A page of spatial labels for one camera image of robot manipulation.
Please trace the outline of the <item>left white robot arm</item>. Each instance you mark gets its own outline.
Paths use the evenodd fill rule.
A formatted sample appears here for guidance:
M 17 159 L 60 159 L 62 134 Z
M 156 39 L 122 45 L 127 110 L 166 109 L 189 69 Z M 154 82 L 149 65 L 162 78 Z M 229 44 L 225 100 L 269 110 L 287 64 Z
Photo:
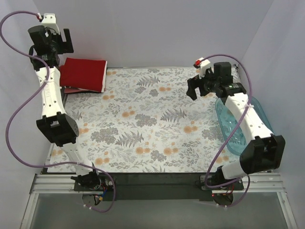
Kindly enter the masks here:
M 71 177 L 81 187 L 96 191 L 101 187 L 101 178 L 93 163 L 85 155 L 78 142 L 78 126 L 64 110 L 60 88 L 60 54 L 73 53 L 69 29 L 64 29 L 66 41 L 52 28 L 38 25 L 28 29 L 33 45 L 29 55 L 36 53 L 31 63 L 42 90 L 42 117 L 36 121 L 38 129 L 74 162 L 76 176 Z

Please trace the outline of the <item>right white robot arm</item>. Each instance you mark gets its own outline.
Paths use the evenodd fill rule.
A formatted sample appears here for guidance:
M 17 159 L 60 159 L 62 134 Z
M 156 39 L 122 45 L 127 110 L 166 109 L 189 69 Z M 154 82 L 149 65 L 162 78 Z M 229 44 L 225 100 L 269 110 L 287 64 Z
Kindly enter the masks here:
M 278 169 L 285 148 L 285 139 L 275 135 L 261 120 L 250 102 L 250 95 L 241 83 L 235 83 L 229 62 L 211 64 L 198 59 L 194 63 L 200 73 L 188 79 L 187 95 L 196 100 L 195 89 L 201 96 L 215 93 L 238 121 L 247 146 L 239 159 L 220 166 L 211 177 L 205 177 L 204 185 L 210 189 L 228 189 L 236 179 L 246 175 Z

